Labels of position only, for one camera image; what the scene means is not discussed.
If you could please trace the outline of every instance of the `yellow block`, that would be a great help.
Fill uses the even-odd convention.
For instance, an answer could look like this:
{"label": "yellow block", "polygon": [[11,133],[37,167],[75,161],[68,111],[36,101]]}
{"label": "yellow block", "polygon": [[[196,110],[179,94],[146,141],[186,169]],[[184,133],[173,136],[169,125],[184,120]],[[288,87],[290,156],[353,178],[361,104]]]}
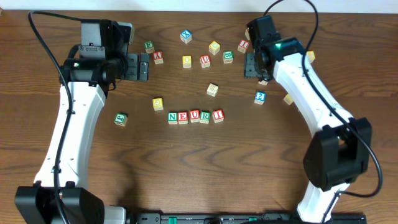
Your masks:
{"label": "yellow block", "polygon": [[312,63],[315,60],[315,53],[313,51],[307,52],[307,57],[310,60],[310,63]]}
{"label": "yellow block", "polygon": [[182,67],[190,68],[192,67],[192,58],[189,55],[182,56]]}
{"label": "yellow block", "polygon": [[285,96],[284,101],[288,104],[291,105],[294,101],[292,99],[292,97],[288,94]]}
{"label": "yellow block", "polygon": [[210,53],[212,53],[213,55],[216,55],[219,51],[220,51],[221,45],[219,43],[217,43],[216,41],[213,41],[210,45],[209,45],[209,51]]}
{"label": "yellow block", "polygon": [[154,104],[154,109],[155,110],[162,110],[163,109],[163,100],[161,98],[153,99],[152,103]]}

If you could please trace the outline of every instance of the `white backdrop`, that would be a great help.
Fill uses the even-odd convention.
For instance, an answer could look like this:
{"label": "white backdrop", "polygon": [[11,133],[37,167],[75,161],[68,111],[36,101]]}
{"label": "white backdrop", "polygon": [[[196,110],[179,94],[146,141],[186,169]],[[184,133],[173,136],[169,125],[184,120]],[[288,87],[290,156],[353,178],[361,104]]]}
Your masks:
{"label": "white backdrop", "polygon": [[[275,0],[0,0],[3,9],[259,12]],[[398,0],[312,0],[320,12],[398,13]],[[285,0],[279,12],[311,12],[303,0]]]}

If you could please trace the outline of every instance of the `cable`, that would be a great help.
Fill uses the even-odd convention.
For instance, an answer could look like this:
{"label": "cable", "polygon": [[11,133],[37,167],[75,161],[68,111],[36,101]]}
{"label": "cable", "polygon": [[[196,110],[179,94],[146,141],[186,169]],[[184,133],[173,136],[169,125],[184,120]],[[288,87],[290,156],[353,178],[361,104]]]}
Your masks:
{"label": "cable", "polygon": [[60,158],[61,158],[61,152],[62,152],[62,147],[63,147],[63,142],[65,141],[65,136],[68,130],[68,126],[69,126],[69,121],[70,118],[73,114],[73,102],[72,102],[72,95],[70,93],[69,90],[69,86],[67,85],[68,83],[65,81],[63,75],[62,75],[62,71],[60,68],[60,65],[57,62],[57,59],[55,59],[54,55],[51,53],[51,50],[49,49],[49,47],[47,46],[47,44],[44,42],[43,38],[40,36],[39,32],[36,29],[35,24],[33,23],[32,20],[32,15],[33,14],[41,14],[41,15],[46,15],[46,16],[53,16],[53,17],[58,17],[58,18],[62,18],[62,19],[69,19],[69,20],[73,20],[73,21],[82,21],[82,19],[76,18],[76,17],[70,17],[70,16],[63,16],[63,15],[59,15],[59,14],[55,14],[55,13],[51,13],[51,12],[43,12],[43,11],[30,11],[28,13],[28,19],[29,19],[29,24],[33,30],[33,32],[35,33],[37,39],[39,40],[39,42],[42,44],[44,50],[47,52],[47,54],[49,55],[49,57],[51,58],[52,62],[55,65],[55,68],[57,69],[61,81],[62,81],[62,85],[65,87],[65,90],[67,92],[67,96],[68,96],[68,110],[67,110],[67,118],[65,120],[65,124],[63,126],[62,129],[62,134],[61,134],[61,138],[60,138],[60,143],[58,145],[58,149],[57,149],[57,155],[55,156],[55,164],[54,164],[54,168],[53,168],[53,173],[54,173],[54,192],[55,192],[55,202],[57,204],[57,209],[58,212],[61,216],[61,219],[63,220],[64,224],[69,224],[68,218],[65,214],[65,211],[62,207],[63,203],[61,201],[60,195],[59,195],[59,172],[60,172]]}
{"label": "cable", "polygon": [[316,7],[314,6],[314,4],[313,4],[310,0],[304,0],[304,1],[308,2],[309,5],[312,6],[312,8],[313,8],[313,10],[314,10],[314,12],[315,12],[316,24],[315,24],[315,28],[314,28],[314,31],[313,31],[313,33],[312,33],[312,36],[311,36],[310,40],[308,41],[308,44],[307,44],[307,46],[306,46],[306,48],[305,48],[305,52],[304,52],[303,57],[302,57],[301,64],[302,64],[302,68],[303,68],[303,73],[304,73],[305,77],[307,78],[307,80],[308,80],[310,86],[313,88],[314,92],[318,95],[318,97],[322,100],[322,102],[323,102],[323,103],[325,104],[325,106],[330,110],[330,112],[331,112],[333,115],[335,115],[336,118],[339,119],[339,120],[344,124],[344,126],[346,126],[346,127],[349,129],[349,131],[351,131],[351,133],[352,133],[352,134],[365,146],[365,148],[368,150],[369,155],[372,157],[372,160],[373,160],[373,162],[374,162],[374,165],[376,166],[376,169],[377,169],[377,176],[378,176],[378,179],[379,179],[379,181],[378,181],[378,183],[377,183],[376,189],[375,189],[372,193],[370,193],[370,194],[357,194],[357,193],[353,193],[353,192],[347,192],[347,191],[344,191],[344,190],[339,190],[339,191],[337,191],[337,192],[335,193],[335,196],[333,197],[333,200],[332,200],[331,203],[329,204],[329,206],[328,206],[328,208],[327,208],[327,210],[326,210],[326,213],[323,214],[322,223],[324,223],[327,214],[330,212],[330,210],[331,210],[333,204],[335,203],[336,199],[337,199],[338,197],[340,197],[341,194],[350,195],[350,196],[354,196],[354,197],[360,197],[360,198],[369,198],[369,197],[373,197],[373,196],[377,195],[377,194],[380,192],[380,190],[381,190],[382,183],[383,183],[383,175],[382,175],[382,170],[381,170],[380,163],[379,163],[379,161],[378,161],[378,159],[377,159],[375,153],[373,152],[373,150],[370,148],[370,146],[368,146],[368,144],[367,144],[367,143],[365,142],[365,140],[359,135],[359,133],[358,133],[353,127],[351,127],[351,126],[350,126],[350,125],[349,125],[349,124],[348,124],[348,123],[335,111],[335,109],[329,104],[329,102],[327,102],[327,100],[322,96],[322,94],[318,91],[318,89],[316,88],[316,86],[313,84],[313,82],[312,82],[312,80],[311,80],[311,78],[310,78],[310,76],[309,76],[309,74],[308,74],[308,70],[307,70],[307,68],[305,67],[305,56],[306,56],[306,54],[307,54],[307,52],[308,52],[308,50],[309,50],[309,48],[310,48],[310,46],[311,46],[311,43],[312,43],[312,41],[313,41],[313,39],[314,39],[314,37],[315,37],[315,34],[317,33],[318,25],[319,25],[319,16],[318,16],[318,11],[317,11]]}
{"label": "cable", "polygon": [[283,1],[283,0],[278,0],[278,1],[274,2],[274,3],[272,3],[272,4],[268,7],[268,9],[265,11],[264,15],[262,15],[262,16],[265,16],[265,15],[268,13],[268,11],[269,11],[272,7],[274,7],[276,4],[278,4],[278,3],[282,2],[282,1]]}

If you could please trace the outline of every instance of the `wood grain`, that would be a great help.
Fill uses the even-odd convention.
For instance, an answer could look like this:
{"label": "wood grain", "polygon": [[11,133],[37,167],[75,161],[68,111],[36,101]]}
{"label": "wood grain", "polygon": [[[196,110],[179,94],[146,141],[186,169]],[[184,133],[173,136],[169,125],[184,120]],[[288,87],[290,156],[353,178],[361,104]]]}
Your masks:
{"label": "wood grain", "polygon": [[[297,108],[283,102],[285,91],[271,82],[260,86],[243,78],[244,54],[237,51],[245,24],[258,13],[68,11],[69,16],[131,22],[136,28],[130,52],[144,52],[152,40],[164,64],[150,63],[150,80],[123,81],[109,94],[96,125],[89,163],[90,192],[108,205],[167,213],[264,212],[293,210],[308,180],[302,158],[310,133]],[[313,14],[273,14],[282,36],[306,43]],[[384,188],[372,199],[343,196],[336,212],[364,213],[368,223],[398,219],[398,15],[321,14],[312,50],[313,66],[336,99],[355,117],[367,117],[372,147],[382,164]],[[59,63],[80,43],[80,25],[35,16],[38,29]],[[181,31],[193,40],[185,45]],[[232,64],[211,55],[202,69],[199,56],[216,40],[233,50]],[[27,11],[0,17],[0,223],[23,223],[14,205],[18,186],[31,185],[50,144],[59,104],[57,73],[27,21]],[[182,68],[183,55],[193,67]],[[209,83],[220,89],[206,95]],[[268,96],[254,104],[257,90]],[[161,96],[165,110],[151,99]],[[170,110],[222,108],[225,120],[209,125],[171,126]],[[113,123],[129,113],[125,128]],[[371,164],[351,186],[375,188]]]}

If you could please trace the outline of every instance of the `toy block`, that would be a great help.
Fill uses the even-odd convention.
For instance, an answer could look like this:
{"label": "toy block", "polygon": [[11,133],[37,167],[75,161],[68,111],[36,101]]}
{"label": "toy block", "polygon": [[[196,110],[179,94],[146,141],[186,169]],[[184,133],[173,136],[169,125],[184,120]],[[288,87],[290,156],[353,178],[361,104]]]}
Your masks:
{"label": "toy block", "polygon": [[144,47],[145,47],[145,51],[147,52],[147,54],[155,51],[154,43],[152,43],[152,41],[145,42]]}
{"label": "toy block", "polygon": [[209,55],[200,56],[200,65],[202,68],[210,67],[210,56]]}
{"label": "toy block", "polygon": [[199,122],[202,124],[208,124],[210,120],[210,113],[209,112],[200,112],[200,120]]}
{"label": "toy block", "polygon": [[114,117],[114,123],[120,126],[125,126],[127,123],[127,116],[125,114],[117,113]]}
{"label": "toy block", "polygon": [[267,84],[268,84],[268,82],[267,82],[267,81],[265,81],[265,80],[263,80],[263,81],[259,81],[259,84],[260,84],[260,85],[267,85]]}
{"label": "toy block", "polygon": [[309,51],[309,52],[307,52],[307,57],[308,57],[310,63],[312,63],[315,60],[315,53],[313,51]]}
{"label": "toy block", "polygon": [[257,104],[261,105],[261,104],[263,104],[265,102],[265,100],[266,100],[266,93],[258,91],[256,93],[256,97],[254,99],[254,103],[257,103]]}
{"label": "toy block", "polygon": [[188,124],[188,113],[187,112],[179,112],[178,113],[178,123],[179,124]]}
{"label": "toy block", "polygon": [[178,124],[177,122],[177,113],[169,113],[169,124]]}
{"label": "toy block", "polygon": [[285,96],[284,101],[288,104],[291,105],[294,101],[292,99],[292,97],[288,94]]}
{"label": "toy block", "polygon": [[217,92],[218,86],[210,83],[209,87],[207,88],[207,94],[210,96],[216,96]]}
{"label": "toy block", "polygon": [[163,110],[163,100],[161,98],[153,99],[152,103],[154,104],[155,110]]}
{"label": "toy block", "polygon": [[192,67],[192,57],[189,55],[182,56],[182,67],[191,68]]}
{"label": "toy block", "polygon": [[154,52],[154,61],[155,64],[163,63],[163,54],[161,51]]}
{"label": "toy block", "polygon": [[212,53],[213,55],[216,55],[219,51],[220,51],[221,45],[219,43],[217,43],[216,41],[213,41],[210,45],[209,45],[209,51],[210,53]]}
{"label": "toy block", "polygon": [[223,59],[224,63],[232,63],[232,61],[234,60],[234,53],[232,52],[232,50],[224,51]]}
{"label": "toy block", "polygon": [[250,40],[250,35],[249,35],[249,28],[244,31],[244,35],[246,36],[247,40]]}
{"label": "toy block", "polygon": [[214,120],[214,123],[219,123],[219,122],[224,121],[223,110],[213,111],[213,120]]}
{"label": "toy block", "polygon": [[180,34],[180,39],[187,44],[192,40],[192,33],[189,30],[184,30]]}
{"label": "toy block", "polygon": [[238,51],[240,51],[242,53],[246,53],[246,50],[248,49],[249,45],[250,45],[250,43],[248,41],[241,40],[238,45]]}
{"label": "toy block", "polygon": [[199,122],[200,120],[200,112],[199,110],[191,110],[189,111],[189,118],[191,123]]}

